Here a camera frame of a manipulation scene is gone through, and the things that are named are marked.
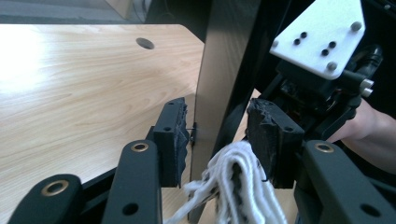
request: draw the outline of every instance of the wooden table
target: wooden table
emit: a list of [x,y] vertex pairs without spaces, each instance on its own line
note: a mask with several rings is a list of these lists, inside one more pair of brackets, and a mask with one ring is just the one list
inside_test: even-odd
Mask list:
[[[44,178],[114,168],[167,101],[186,98],[191,126],[203,49],[178,25],[0,25],[0,223]],[[165,217],[179,194],[164,191]]]

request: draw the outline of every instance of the bolt hole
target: bolt hole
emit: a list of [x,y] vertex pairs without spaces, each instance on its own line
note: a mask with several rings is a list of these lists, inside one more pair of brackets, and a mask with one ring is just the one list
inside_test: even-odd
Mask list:
[[139,206],[137,205],[137,203],[128,203],[123,207],[122,213],[125,216],[131,216],[135,214],[138,210],[139,210]]
[[62,189],[64,185],[62,183],[56,183],[48,188],[49,193],[54,193]]
[[307,32],[302,32],[302,33],[300,34],[300,37],[301,37],[301,38],[306,38],[307,35],[308,35]]
[[292,131],[294,131],[294,129],[291,128],[291,127],[289,127],[289,126],[285,127],[285,130],[286,130],[287,132],[292,132]]
[[134,146],[134,149],[142,150],[142,149],[145,148],[145,147],[146,147],[146,146],[143,145],[143,144],[138,144],[138,145]]
[[327,56],[327,55],[329,55],[329,50],[328,50],[328,49],[324,49],[324,50],[321,52],[321,54],[322,54],[323,56]]
[[142,152],[142,151],[146,151],[148,148],[149,145],[147,145],[146,143],[137,143],[132,146],[132,151]]
[[364,203],[361,205],[361,210],[363,210],[363,212],[365,212],[367,215],[370,215],[372,217],[380,217],[381,213],[379,213],[378,210],[376,210],[376,208],[372,207],[371,205]]
[[137,38],[136,43],[143,49],[154,49],[154,44],[146,38]]
[[330,150],[330,147],[327,145],[318,145],[318,148],[320,148],[322,150],[326,150],[326,151]]
[[68,186],[69,182],[67,180],[57,180],[44,187],[41,193],[47,197],[54,196],[63,192]]
[[315,144],[315,148],[319,151],[322,152],[327,152],[327,153],[332,153],[334,152],[334,148],[332,148],[331,146],[324,144],[324,143],[317,143]]
[[333,49],[335,48],[335,46],[337,46],[337,43],[335,41],[329,43],[329,48]]
[[294,45],[299,45],[301,43],[300,39],[295,39],[294,40]]

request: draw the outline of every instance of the white rope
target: white rope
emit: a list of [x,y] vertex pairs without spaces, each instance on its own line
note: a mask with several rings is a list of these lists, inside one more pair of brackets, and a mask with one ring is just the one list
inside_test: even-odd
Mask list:
[[[234,174],[236,164],[240,168],[239,176]],[[263,182],[265,172],[248,142],[232,143],[219,151],[202,177],[184,185],[185,193],[193,196],[165,224],[180,222],[192,209],[215,197],[218,198],[216,223],[287,223],[273,186]]]

